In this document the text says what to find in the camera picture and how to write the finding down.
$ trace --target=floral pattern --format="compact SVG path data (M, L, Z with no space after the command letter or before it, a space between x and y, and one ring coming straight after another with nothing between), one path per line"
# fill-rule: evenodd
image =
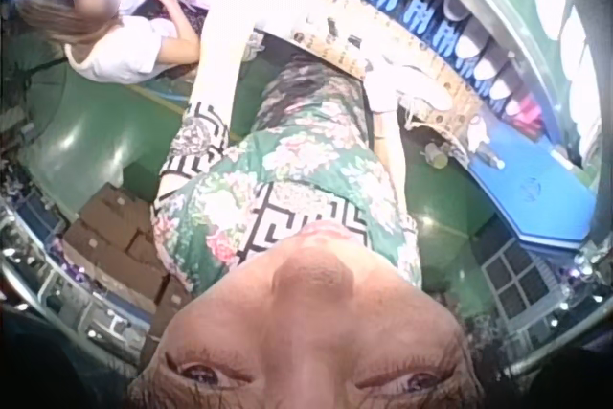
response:
M299 179L317 169L326 169L339 158L333 146L319 142L307 132L282 138L277 147L263 157L265 170L277 178Z
M301 58L264 96L252 134L161 203L154 228L167 269L200 293L236 268L257 191L275 183L276 200L296 213L317 214L330 197L351 202L372 249L420 286L415 221L400 212L387 171L366 146L359 83ZM201 135L187 124L173 145L206 151L211 136Z

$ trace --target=cardboard box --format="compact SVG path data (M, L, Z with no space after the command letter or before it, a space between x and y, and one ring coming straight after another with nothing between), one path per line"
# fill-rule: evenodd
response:
M169 325L170 320L174 318L174 315L176 315L178 311L179 310L174 308L158 307L155 310L153 318L151 319L148 335L161 339L162 335L164 335L164 331L166 330L166 326Z
M193 299L192 293L188 292L175 278L170 277L164 289L164 294L157 303L159 309L171 309L179 311Z
M95 250L97 278L102 284L120 284L154 302L166 281L166 273L132 259L112 245Z
M141 232L152 234L151 206L140 198L105 184L92 201L106 203L124 222L136 225Z
M95 252L108 246L108 242L87 227L82 220L77 220L64 234L62 246L66 258L83 267L90 277L95 277Z
M135 261L165 271L164 265L157 256L157 249L151 235L139 232L130 247L127 248L127 254Z
M125 221L107 203L96 198L83 207L80 218L88 227L121 250L127 249L138 230L135 223Z
M141 357L139 359L138 371L141 373L151 362L151 358L155 355L159 339L147 336L145 345L141 348Z

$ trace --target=nose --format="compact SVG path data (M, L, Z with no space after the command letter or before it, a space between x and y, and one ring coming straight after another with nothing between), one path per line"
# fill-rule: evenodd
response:
M326 239L310 237L275 272L275 298L301 302L339 302L352 296L353 273L326 248Z
M265 336L266 407L347 407L352 272L315 244L277 269L272 290L272 321Z

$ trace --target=light fixture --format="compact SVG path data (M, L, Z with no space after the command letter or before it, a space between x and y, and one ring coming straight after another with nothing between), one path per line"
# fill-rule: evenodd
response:
M594 269L592 268L591 265L585 265L584 267L581 268L581 273L589 277L590 275L594 273Z

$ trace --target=woman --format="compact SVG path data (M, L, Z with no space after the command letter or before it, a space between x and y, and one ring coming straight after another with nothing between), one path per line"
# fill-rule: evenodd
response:
M79 74L132 84L199 59L198 35L178 0L159 1L170 21L120 17L119 0L16 0L16 7L26 23L64 47Z
M199 297L168 325L132 401L293 409L474 401L480 388L462 329L420 291L389 65L368 52L376 153L360 82L308 57L266 88L252 134L228 148L255 20L240 8L249 0L235 1L204 25L206 52L155 207L160 257ZM405 91L437 94L419 72L404 76Z

